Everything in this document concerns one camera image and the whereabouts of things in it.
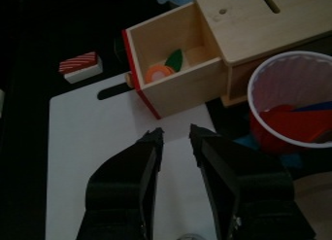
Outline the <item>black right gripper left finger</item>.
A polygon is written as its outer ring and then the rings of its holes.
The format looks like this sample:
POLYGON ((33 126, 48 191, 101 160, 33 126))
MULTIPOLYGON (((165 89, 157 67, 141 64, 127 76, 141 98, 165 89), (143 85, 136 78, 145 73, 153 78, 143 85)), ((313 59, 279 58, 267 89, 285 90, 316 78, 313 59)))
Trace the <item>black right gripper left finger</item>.
POLYGON ((75 240, 153 240, 164 131, 157 127, 113 155, 91 176, 75 240))

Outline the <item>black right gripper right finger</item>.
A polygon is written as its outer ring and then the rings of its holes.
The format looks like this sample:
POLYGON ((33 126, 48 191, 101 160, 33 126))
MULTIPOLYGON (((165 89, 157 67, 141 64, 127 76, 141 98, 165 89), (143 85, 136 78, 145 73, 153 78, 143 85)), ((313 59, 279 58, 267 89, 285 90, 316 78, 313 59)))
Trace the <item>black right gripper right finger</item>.
POLYGON ((217 240, 315 240, 289 172, 273 157, 193 124, 189 139, 217 240))

